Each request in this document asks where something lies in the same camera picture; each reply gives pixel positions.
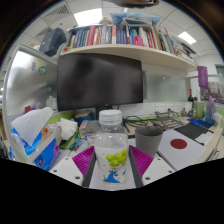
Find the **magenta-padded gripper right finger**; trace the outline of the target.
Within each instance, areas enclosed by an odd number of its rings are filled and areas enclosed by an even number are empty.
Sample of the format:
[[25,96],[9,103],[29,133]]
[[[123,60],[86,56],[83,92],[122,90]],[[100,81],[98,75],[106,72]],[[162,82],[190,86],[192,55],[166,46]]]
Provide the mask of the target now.
[[143,187],[175,172],[161,157],[152,158],[132,145],[129,146],[129,159],[136,187]]

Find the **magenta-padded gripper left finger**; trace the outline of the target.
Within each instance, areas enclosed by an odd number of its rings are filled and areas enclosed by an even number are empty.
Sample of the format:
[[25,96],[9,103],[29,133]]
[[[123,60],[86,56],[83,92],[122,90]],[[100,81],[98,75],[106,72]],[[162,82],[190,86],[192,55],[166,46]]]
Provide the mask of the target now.
[[50,170],[50,173],[76,185],[88,188],[93,175],[95,162],[94,147],[91,146],[73,158],[64,157]]

